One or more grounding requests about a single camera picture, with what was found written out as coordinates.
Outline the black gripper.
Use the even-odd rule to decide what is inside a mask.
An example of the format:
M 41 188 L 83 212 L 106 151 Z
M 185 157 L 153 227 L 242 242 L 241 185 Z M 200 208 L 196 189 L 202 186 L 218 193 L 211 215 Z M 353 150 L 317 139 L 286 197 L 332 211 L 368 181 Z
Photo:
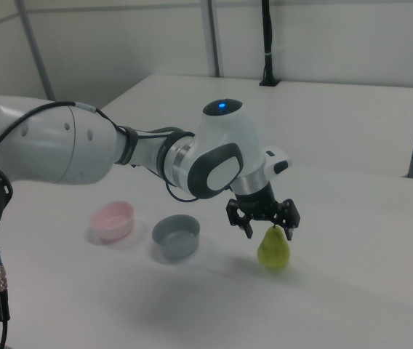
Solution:
M 236 194 L 236 199 L 227 203 L 228 220 L 230 225 L 243 230 L 248 239 L 253 235 L 250 225 L 253 219 L 271 221 L 284 229 L 287 241 L 292 240 L 293 230 L 300 224 L 300 213 L 293 200 L 276 200 L 270 182 L 255 193 Z

